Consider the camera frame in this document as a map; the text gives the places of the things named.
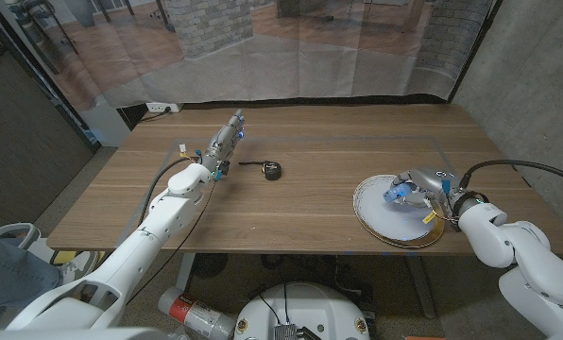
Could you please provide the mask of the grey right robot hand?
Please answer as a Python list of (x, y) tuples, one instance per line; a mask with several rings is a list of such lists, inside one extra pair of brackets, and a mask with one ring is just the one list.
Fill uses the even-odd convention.
[(452, 172), (433, 167), (410, 169), (396, 175), (384, 193), (387, 202), (435, 211), (441, 218), (456, 222), (451, 199), (457, 198), (459, 178)]

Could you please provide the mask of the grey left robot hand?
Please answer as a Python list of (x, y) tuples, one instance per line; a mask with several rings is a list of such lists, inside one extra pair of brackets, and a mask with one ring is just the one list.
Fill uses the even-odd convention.
[(205, 166), (214, 180), (227, 175), (230, 158), (237, 143), (244, 137), (245, 118), (238, 110), (229, 122), (214, 134), (205, 153), (200, 157), (200, 164)]

